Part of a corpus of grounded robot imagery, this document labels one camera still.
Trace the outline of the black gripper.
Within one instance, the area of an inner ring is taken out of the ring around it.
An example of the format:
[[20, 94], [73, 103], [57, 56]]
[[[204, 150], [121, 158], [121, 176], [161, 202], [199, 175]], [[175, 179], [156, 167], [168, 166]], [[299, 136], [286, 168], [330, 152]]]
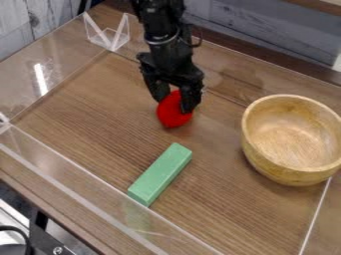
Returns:
[[190, 114], [200, 104], [203, 71], [192, 62], [191, 38], [168, 38], [156, 41], [145, 38], [149, 47], [139, 52], [140, 72], [153, 100], [159, 103], [171, 93], [170, 85], [179, 87], [180, 112]]

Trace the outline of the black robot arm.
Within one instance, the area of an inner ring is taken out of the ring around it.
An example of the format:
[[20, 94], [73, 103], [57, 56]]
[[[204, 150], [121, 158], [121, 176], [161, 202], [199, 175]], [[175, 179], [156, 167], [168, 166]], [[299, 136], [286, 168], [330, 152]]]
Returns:
[[139, 52], [140, 72], [152, 98], [159, 103], [179, 89], [179, 111], [190, 114], [200, 104], [203, 71], [192, 62], [192, 49], [202, 41], [191, 42], [191, 24], [183, 18], [183, 0], [129, 0], [144, 28], [149, 47]]

